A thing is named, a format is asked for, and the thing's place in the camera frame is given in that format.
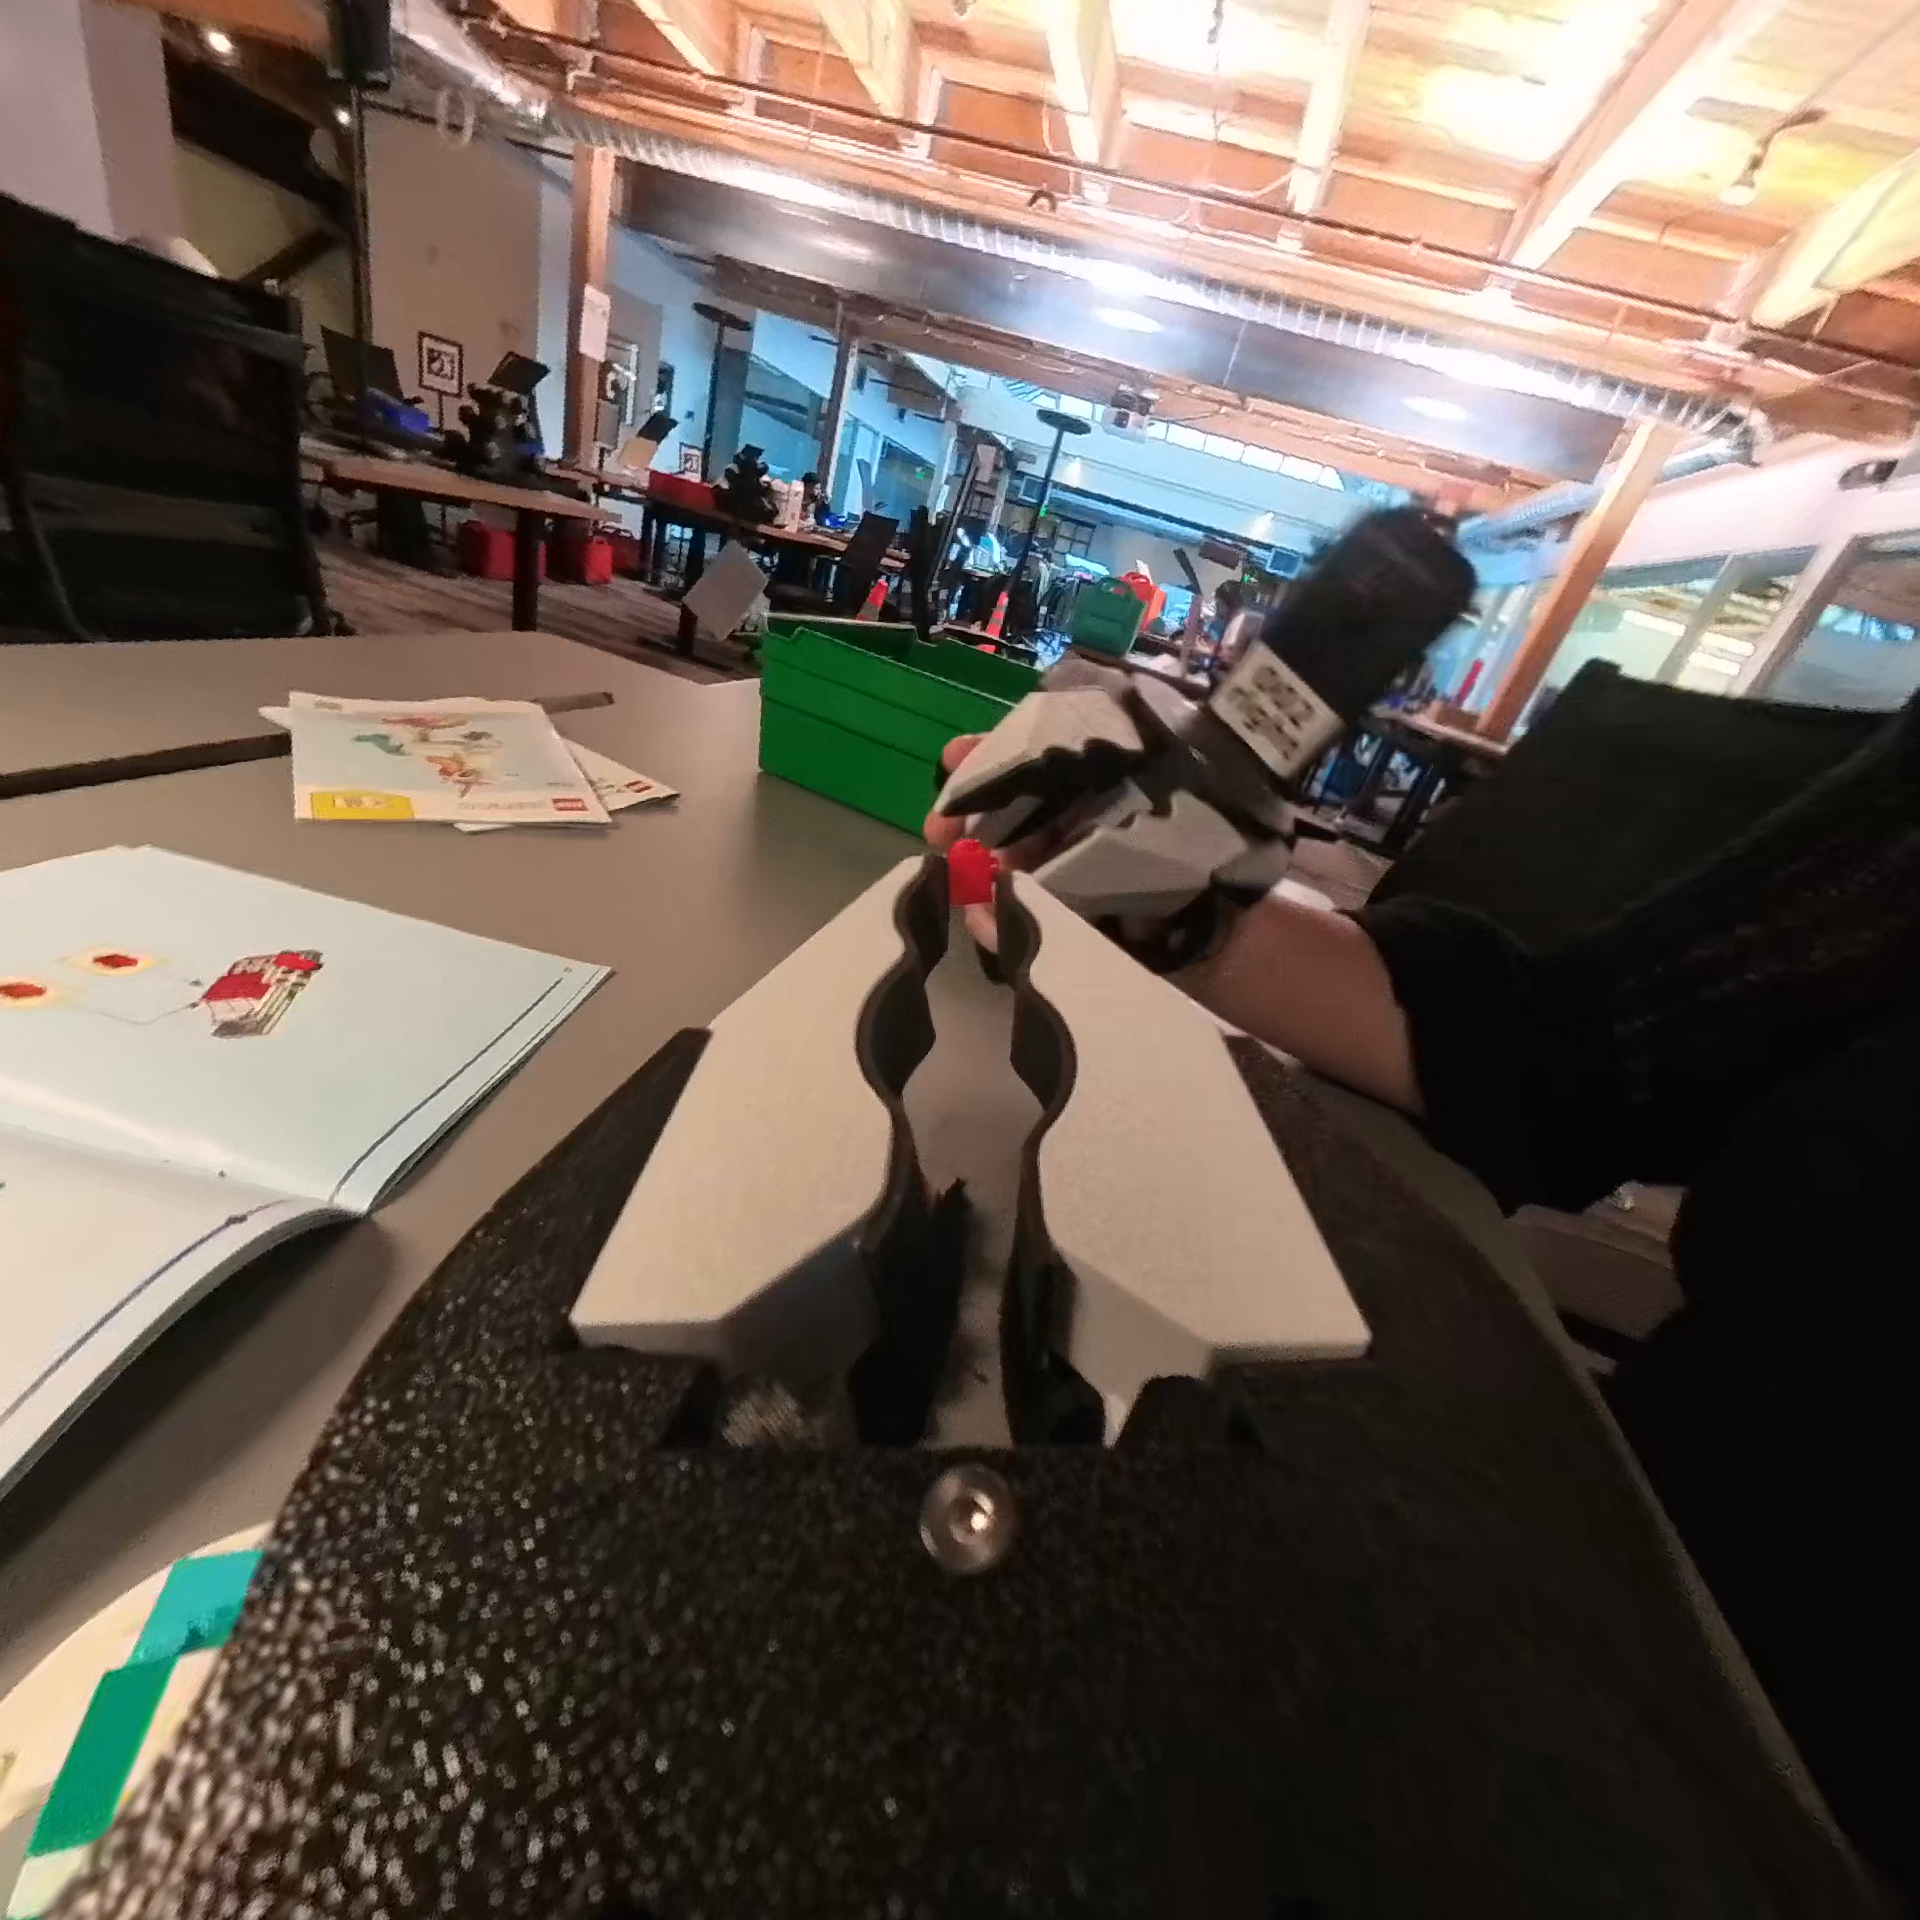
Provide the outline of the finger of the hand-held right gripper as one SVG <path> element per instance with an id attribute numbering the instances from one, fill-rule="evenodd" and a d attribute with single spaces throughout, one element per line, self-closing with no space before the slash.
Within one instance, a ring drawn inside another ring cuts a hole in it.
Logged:
<path id="1" fill-rule="evenodd" d="M 1229 808 L 1122 783 L 1036 869 L 1038 884 L 1110 941 L 1225 941 L 1287 875 L 1294 805 Z"/>
<path id="2" fill-rule="evenodd" d="M 1137 776 L 1161 748 L 1165 710 L 1127 677 L 1039 688 L 993 728 L 943 742 L 928 844 L 1144 851 L 1153 815 Z"/>

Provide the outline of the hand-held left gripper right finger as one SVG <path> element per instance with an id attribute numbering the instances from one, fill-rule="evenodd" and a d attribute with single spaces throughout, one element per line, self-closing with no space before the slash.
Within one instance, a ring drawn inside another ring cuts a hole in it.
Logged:
<path id="1" fill-rule="evenodd" d="M 1023 1141 L 998 1302 L 1014 1445 L 1108 1445 L 1161 1378 L 1373 1339 L 1222 1028 L 1032 877 L 996 879 Z"/>

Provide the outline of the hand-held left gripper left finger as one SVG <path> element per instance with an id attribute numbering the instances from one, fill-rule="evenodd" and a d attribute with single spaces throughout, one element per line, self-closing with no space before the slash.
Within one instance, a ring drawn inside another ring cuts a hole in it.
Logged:
<path id="1" fill-rule="evenodd" d="M 704 1030 L 572 1325 L 589 1349 L 853 1364 L 885 1235 L 922 1198 L 904 1088 L 930 1055 L 946 863 L 895 863 Z"/>

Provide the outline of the person's right forearm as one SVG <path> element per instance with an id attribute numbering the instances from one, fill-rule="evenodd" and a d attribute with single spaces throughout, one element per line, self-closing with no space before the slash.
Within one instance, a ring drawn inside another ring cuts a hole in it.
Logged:
<path id="1" fill-rule="evenodd" d="M 1268 1047 L 1415 1117 L 1504 1211 L 1710 1163 L 1916 1189 L 1916 699 L 1705 869 L 1552 949 L 1455 907 L 1300 914 Z"/>

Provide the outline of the round white and teal lego base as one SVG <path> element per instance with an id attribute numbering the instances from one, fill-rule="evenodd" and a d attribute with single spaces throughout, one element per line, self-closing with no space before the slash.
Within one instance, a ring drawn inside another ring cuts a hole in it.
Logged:
<path id="1" fill-rule="evenodd" d="M 198 1700 L 248 1596 L 264 1524 L 144 1578 L 2 1703 L 2 1914 L 45 1916 Z"/>

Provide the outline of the green stacked plastic bins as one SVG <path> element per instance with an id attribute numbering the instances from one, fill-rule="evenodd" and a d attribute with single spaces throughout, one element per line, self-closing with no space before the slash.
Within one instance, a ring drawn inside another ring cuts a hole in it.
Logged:
<path id="1" fill-rule="evenodd" d="M 903 621 L 770 614 L 758 635 L 758 768 L 920 835 L 943 752 L 1036 690 L 1030 663 Z"/>

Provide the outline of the open light blue instruction booklet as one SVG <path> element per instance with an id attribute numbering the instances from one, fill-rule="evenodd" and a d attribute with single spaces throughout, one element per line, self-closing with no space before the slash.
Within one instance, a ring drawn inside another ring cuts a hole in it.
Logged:
<path id="1" fill-rule="evenodd" d="M 162 848 L 5 871 L 5 1495 L 213 1288 L 375 1211 L 608 979 Z"/>

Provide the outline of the wooden desk with robot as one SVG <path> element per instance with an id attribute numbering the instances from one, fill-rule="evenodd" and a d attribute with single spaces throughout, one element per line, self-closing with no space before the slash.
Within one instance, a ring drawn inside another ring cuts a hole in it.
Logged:
<path id="1" fill-rule="evenodd" d="M 520 486 L 424 463 L 421 459 L 389 456 L 382 450 L 364 453 L 326 443 L 322 439 L 300 440 L 300 462 L 305 477 L 324 490 L 356 491 L 369 495 L 413 495 L 444 507 L 492 507 L 512 515 L 512 628 L 534 632 L 540 628 L 541 552 L 545 533 L 556 522 L 585 526 L 610 524 L 599 502 L 550 486 Z"/>

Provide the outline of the black mesh office chair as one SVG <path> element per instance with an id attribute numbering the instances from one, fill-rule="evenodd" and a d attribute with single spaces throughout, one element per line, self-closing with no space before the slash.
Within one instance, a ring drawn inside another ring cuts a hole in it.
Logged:
<path id="1" fill-rule="evenodd" d="M 297 304 L 2 198 L 2 632 L 332 631 Z"/>

